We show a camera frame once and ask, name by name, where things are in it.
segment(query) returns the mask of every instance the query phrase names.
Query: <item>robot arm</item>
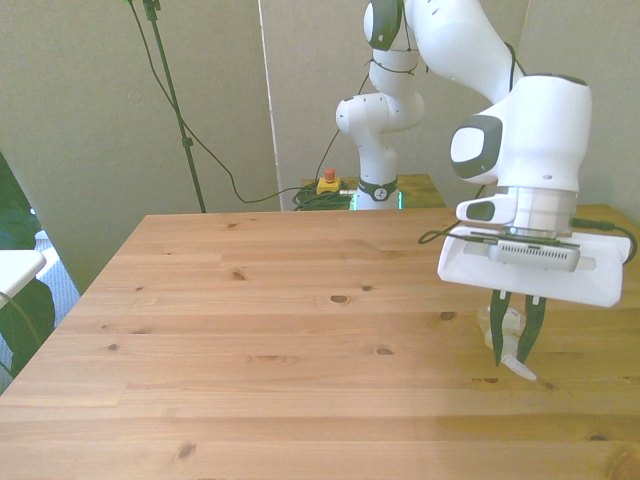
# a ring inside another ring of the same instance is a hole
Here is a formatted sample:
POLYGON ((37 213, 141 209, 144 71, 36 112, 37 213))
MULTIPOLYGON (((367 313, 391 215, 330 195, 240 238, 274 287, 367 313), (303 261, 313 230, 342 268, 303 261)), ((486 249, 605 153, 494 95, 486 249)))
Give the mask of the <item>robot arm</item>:
POLYGON ((590 89, 572 77, 524 76, 478 0, 374 0, 365 15, 374 48, 393 48, 389 36, 397 35, 398 22, 386 15, 402 8, 430 70, 493 104, 470 117, 451 145, 459 177, 498 186, 493 197, 460 204, 458 218, 493 228, 453 229, 438 274, 494 290, 490 321, 496 363, 525 369, 546 298, 611 306, 621 295, 629 241, 571 235, 591 122, 590 89), (502 322, 511 292, 527 296, 527 323, 517 353, 505 361, 502 322))

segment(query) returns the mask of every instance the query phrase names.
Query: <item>wood knot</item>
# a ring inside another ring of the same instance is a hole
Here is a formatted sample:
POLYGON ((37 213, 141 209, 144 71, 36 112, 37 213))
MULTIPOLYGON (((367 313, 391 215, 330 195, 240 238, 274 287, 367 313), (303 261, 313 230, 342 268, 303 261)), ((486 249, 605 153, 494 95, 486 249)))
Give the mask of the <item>wood knot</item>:
POLYGON ((386 347, 376 348, 376 353, 378 355, 394 355, 393 351, 389 350, 386 347))
POLYGON ((335 303, 349 303, 351 299, 345 295, 332 295, 331 301, 335 303))
POLYGON ((194 452, 196 451, 196 446, 194 443, 188 443, 187 445, 183 446, 180 451, 178 452, 178 458, 180 460, 184 460, 187 457, 190 457, 191 455, 194 454, 194 452))
POLYGON ((253 358, 260 363, 266 363, 269 365, 281 365, 289 363, 291 357, 282 355, 257 355, 253 358))

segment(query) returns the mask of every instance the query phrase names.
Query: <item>black stand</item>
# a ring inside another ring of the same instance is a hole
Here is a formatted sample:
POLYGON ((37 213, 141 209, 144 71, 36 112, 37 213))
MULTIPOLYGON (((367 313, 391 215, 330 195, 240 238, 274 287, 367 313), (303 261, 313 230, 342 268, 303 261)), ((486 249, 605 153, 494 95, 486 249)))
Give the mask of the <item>black stand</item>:
POLYGON ((162 59, 162 66, 164 67, 164 73, 167 77, 167 84, 169 86, 169 92, 171 93, 171 100, 173 103, 173 109, 176 112, 176 117, 178 119, 178 126, 180 127, 180 134, 182 135, 182 146, 184 147, 185 153, 187 154, 187 161, 189 162, 189 170, 191 170, 191 178, 193 179, 193 185, 196 189, 196 195, 198 196, 198 203, 200 204, 200 210, 202 213, 207 213, 207 210, 204 206, 204 199, 202 198, 202 191, 200 190, 200 182, 198 181, 198 174, 196 173, 196 166, 193 162, 193 155, 191 154, 191 147, 193 146, 193 140, 187 136, 187 133, 184 128, 184 121, 182 120, 182 115, 180 114, 180 107, 178 106, 178 98, 176 97, 176 91, 173 88, 173 82, 171 81, 171 73, 169 72, 169 64, 167 63, 167 57, 164 53, 164 48, 162 46, 162 39, 160 38, 160 32, 158 31, 158 16, 156 15, 156 10, 160 10, 160 2, 159 0, 143 0, 144 10, 147 14, 147 18, 151 22, 151 26, 153 27, 153 33, 156 36, 156 43, 158 44, 158 50, 160 51, 160 58, 162 59))

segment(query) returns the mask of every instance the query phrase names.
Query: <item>gray wall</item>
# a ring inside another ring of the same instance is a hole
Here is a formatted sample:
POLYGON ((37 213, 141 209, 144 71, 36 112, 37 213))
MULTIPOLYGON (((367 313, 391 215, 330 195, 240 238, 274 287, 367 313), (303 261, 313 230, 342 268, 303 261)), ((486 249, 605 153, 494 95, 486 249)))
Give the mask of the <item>gray wall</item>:
MULTIPOLYGON (((262 0, 267 70, 279 174, 282 186, 313 178, 335 133, 335 109, 357 93, 368 72, 371 48, 363 33, 368 0, 262 0)), ((484 0, 487 16, 501 37, 518 47, 528 0, 484 0)), ((428 173, 445 201, 470 198, 477 187, 459 180, 449 166, 455 129, 489 106, 479 94, 451 81, 416 75, 426 113, 423 123, 389 141, 398 150, 400 173, 428 173)), ((340 176, 356 176, 359 159, 349 137, 340 134, 325 162, 340 176)), ((285 208, 290 209, 290 196, 285 208)))
POLYGON ((528 73, 571 74, 593 95, 581 203, 607 203, 640 225, 640 3, 531 0, 520 43, 528 73))
MULTIPOLYGON (((185 119, 245 197, 273 193, 257 0, 164 0, 159 17, 185 119)), ((0 82, 0 150, 79 290, 145 214, 199 211, 127 3, 1 2, 0 82)), ((194 152, 209 211, 278 208, 277 199, 242 205, 226 174, 194 152)))

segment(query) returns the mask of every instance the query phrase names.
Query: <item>wooden table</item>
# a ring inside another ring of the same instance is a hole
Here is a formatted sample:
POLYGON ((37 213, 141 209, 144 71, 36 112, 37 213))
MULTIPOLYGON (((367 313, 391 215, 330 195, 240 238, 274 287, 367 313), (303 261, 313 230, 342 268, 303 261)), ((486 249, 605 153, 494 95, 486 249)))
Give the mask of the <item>wooden table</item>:
POLYGON ((532 383, 416 243, 452 219, 145 218, 0 397, 0 478, 640 478, 640 261, 615 308, 548 303, 532 383))
MULTIPOLYGON (((358 188, 358 177, 343 177, 347 184, 347 189, 358 188)), ((302 185, 306 186, 314 180, 303 180, 302 185)), ((446 207, 440 192, 427 174, 398 175, 398 190, 402 192, 403 208, 434 208, 446 207)))

